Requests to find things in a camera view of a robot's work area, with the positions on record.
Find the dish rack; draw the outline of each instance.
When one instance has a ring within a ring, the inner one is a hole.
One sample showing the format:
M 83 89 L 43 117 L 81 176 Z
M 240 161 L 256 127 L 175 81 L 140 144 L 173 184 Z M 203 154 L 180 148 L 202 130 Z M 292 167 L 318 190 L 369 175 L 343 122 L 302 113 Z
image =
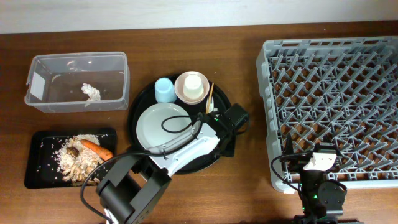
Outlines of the dish rack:
M 349 189 L 398 187 L 398 38 L 268 40 L 256 60 L 269 162 L 328 136 L 344 155 L 327 175 Z M 297 186 L 298 173 L 276 162 Z M 278 191 L 291 192 L 271 172 Z

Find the rice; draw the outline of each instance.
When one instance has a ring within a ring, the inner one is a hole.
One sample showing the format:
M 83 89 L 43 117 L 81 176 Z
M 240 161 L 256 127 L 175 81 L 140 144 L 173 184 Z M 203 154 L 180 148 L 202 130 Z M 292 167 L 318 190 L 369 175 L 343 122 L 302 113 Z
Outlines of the rice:
M 98 166 L 98 161 L 102 161 L 97 153 L 93 152 L 91 149 L 88 149 L 80 143 L 79 140 L 82 139 L 86 139 L 91 141 L 92 143 L 100 145 L 100 141 L 98 140 L 98 138 L 92 134 L 81 134 L 67 139 L 65 141 L 65 145 L 63 145 L 60 150 L 55 151 L 55 160 L 58 162 L 57 172 L 62 173 L 63 171 L 70 169 L 74 164 L 79 164 L 79 167 L 92 167 L 93 169 L 95 169 Z M 77 150 L 79 150 L 79 155 L 74 158 L 73 156 L 68 154 L 68 147 L 75 147 Z M 71 178 L 72 182 L 76 181 L 77 176 L 78 174 L 73 175 L 73 177 Z

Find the white bowl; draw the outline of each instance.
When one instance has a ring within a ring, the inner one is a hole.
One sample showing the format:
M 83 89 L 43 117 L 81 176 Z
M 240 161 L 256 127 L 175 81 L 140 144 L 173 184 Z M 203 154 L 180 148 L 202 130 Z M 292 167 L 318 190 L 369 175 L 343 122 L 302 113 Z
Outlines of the white bowl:
M 190 99 L 189 97 L 184 95 L 184 83 L 185 83 L 185 79 L 189 76 L 189 75 L 197 75 L 203 85 L 203 93 L 201 94 L 200 97 L 198 97 L 195 100 Z M 209 93 L 210 90 L 210 84 L 209 81 L 207 80 L 206 76 L 204 76 L 202 73 L 199 72 L 184 72 L 183 74 L 181 74 L 175 81 L 174 83 L 174 91 L 176 96 L 183 101 L 184 103 L 188 104 L 188 105 L 195 105 L 198 104 L 200 102 L 202 102 L 207 94 Z

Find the clear plastic container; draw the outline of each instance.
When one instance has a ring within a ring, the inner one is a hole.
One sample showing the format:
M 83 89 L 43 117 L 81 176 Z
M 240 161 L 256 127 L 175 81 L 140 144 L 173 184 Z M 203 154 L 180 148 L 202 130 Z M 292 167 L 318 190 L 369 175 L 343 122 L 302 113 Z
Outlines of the clear plastic container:
M 87 101 L 84 83 L 99 90 L 101 100 Z M 130 71 L 124 52 L 38 55 L 33 58 L 25 103 L 44 113 L 125 110 L 129 106 Z

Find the food scrap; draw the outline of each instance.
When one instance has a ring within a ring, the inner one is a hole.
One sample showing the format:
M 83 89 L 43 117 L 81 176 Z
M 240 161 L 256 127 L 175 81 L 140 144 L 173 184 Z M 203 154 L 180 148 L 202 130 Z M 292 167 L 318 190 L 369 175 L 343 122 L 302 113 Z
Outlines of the food scrap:
M 89 140 L 82 139 L 82 140 L 80 140 L 80 143 L 82 145 L 86 146 L 87 148 L 91 149 L 95 153 L 97 153 L 105 161 L 107 161 L 108 159 L 113 157 L 113 154 L 111 151 L 109 151 L 109 150 L 89 141 Z
M 81 134 L 67 139 L 61 149 L 55 151 L 58 161 L 57 172 L 62 173 L 64 181 L 83 182 L 98 164 L 104 162 L 97 153 L 84 146 L 81 140 L 100 147 L 100 141 L 92 134 Z
M 84 83 L 81 90 L 84 94 L 88 95 L 87 101 L 99 101 L 101 100 L 101 93 L 96 88 L 92 87 L 90 84 Z

